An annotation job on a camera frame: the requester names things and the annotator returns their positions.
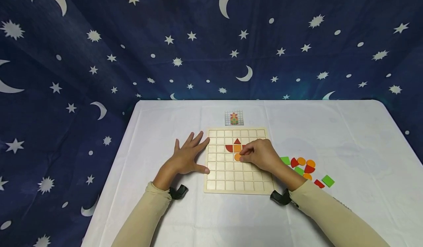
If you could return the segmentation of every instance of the grid board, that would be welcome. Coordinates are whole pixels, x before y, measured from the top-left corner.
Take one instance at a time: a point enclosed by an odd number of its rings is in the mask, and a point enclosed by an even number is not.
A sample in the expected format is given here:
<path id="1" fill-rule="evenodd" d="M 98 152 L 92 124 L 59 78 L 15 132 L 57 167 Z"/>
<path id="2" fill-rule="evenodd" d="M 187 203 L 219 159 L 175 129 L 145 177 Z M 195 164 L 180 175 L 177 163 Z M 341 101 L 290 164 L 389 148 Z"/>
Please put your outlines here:
<path id="1" fill-rule="evenodd" d="M 242 110 L 225 111 L 225 126 L 243 126 L 244 116 Z"/>
<path id="2" fill-rule="evenodd" d="M 211 128 L 206 148 L 204 192 L 220 194 L 272 194 L 276 189 L 272 174 L 254 164 L 239 161 L 243 145 L 256 139 L 267 139 L 265 128 Z"/>

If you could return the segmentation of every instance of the hand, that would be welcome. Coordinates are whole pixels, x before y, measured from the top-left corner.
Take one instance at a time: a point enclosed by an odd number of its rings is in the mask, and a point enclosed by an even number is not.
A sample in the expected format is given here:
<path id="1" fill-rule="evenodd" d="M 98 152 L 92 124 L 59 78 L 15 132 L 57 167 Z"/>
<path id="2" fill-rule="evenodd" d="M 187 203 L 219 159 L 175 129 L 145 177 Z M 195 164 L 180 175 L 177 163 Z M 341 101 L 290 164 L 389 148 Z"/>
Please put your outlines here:
<path id="1" fill-rule="evenodd" d="M 164 164 L 171 167 L 179 174 L 187 174 L 189 172 L 201 172 L 209 174 L 210 170 L 200 164 L 195 163 L 194 159 L 209 144 L 210 139 L 206 138 L 200 143 L 203 132 L 198 133 L 194 138 L 194 132 L 191 132 L 185 143 L 179 148 L 179 140 L 175 141 L 175 149 L 172 157 Z"/>
<path id="2" fill-rule="evenodd" d="M 269 139 L 252 141 L 245 145 L 239 154 L 240 161 L 252 162 L 267 172 L 272 172 L 283 164 Z"/>
<path id="3" fill-rule="evenodd" d="M 166 191 L 177 174 L 184 175 L 189 172 L 210 173 L 207 167 L 197 164 L 194 161 L 198 153 L 204 150 L 210 142 L 210 139 L 206 138 L 205 141 L 200 143 L 202 137 L 203 132 L 200 132 L 195 138 L 194 132 L 191 132 L 181 148 L 179 148 L 179 140 L 176 139 L 172 157 L 164 163 L 158 175 L 154 178 L 153 185 L 156 188 Z"/>

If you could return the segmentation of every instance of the orange circle piece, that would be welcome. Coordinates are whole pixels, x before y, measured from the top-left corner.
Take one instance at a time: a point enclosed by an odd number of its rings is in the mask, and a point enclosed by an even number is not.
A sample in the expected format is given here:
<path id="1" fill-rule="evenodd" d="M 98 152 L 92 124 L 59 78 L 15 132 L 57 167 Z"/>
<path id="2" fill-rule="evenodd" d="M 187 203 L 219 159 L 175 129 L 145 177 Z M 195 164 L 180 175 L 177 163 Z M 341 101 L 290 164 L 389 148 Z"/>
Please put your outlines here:
<path id="1" fill-rule="evenodd" d="M 306 160 L 303 157 L 298 158 L 297 161 L 300 165 L 306 165 Z"/>
<path id="2" fill-rule="evenodd" d="M 235 158 L 236 161 L 239 161 L 240 157 L 241 157 L 241 155 L 239 153 L 236 153 L 234 158 Z"/>
<path id="3" fill-rule="evenodd" d="M 311 177 L 311 175 L 309 173 L 303 174 L 303 177 L 308 179 L 308 180 L 313 180 L 313 177 Z"/>
<path id="4" fill-rule="evenodd" d="M 315 163 L 313 160 L 308 160 L 308 161 L 307 161 L 307 165 L 308 165 L 308 166 L 311 166 L 311 167 L 313 167 L 313 168 L 315 168 L 315 167 L 316 167 L 316 163 Z"/>

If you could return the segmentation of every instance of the person's right hand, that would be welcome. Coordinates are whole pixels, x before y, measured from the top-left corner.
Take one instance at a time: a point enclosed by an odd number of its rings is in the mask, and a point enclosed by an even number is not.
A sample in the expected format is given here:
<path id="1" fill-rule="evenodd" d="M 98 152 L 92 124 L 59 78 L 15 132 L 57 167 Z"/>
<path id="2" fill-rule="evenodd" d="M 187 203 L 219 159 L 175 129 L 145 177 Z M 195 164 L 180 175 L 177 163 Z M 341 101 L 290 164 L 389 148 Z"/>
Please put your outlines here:
<path id="1" fill-rule="evenodd" d="M 239 154 L 240 161 L 252 162 L 267 172 L 272 172 L 283 164 L 269 139 L 252 141 L 245 145 Z"/>

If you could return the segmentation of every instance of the table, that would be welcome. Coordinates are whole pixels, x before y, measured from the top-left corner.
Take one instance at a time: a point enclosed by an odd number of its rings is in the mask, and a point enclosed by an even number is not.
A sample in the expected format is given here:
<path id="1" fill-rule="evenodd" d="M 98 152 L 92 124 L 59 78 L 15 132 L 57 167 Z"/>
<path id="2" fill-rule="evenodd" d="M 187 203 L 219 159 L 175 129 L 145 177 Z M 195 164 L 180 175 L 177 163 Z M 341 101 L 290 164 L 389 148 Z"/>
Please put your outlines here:
<path id="1" fill-rule="evenodd" d="M 423 242 L 423 166 L 381 102 L 375 100 L 139 101 L 83 241 L 111 246 L 148 181 L 190 132 L 223 127 L 242 110 L 245 127 L 266 127 L 280 156 L 313 159 L 335 184 L 326 191 L 391 246 Z M 204 153 L 198 163 L 204 163 Z M 159 223 L 152 246 L 330 246 L 295 206 L 268 196 L 203 193 L 203 175 Z"/>

